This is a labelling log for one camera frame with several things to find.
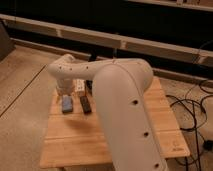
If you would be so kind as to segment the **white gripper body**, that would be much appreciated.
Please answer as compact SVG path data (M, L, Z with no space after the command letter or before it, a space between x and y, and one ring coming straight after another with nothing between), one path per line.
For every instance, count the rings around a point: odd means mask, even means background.
M72 79L57 80L56 90L60 96L70 95L73 92L74 85Z

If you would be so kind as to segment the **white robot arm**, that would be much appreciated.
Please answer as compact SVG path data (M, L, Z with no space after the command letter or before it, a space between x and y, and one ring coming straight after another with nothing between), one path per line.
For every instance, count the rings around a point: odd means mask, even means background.
M68 94L74 79L91 80L102 130L116 171L169 171L144 103L153 70L142 59L76 63L64 55L48 66L57 91Z

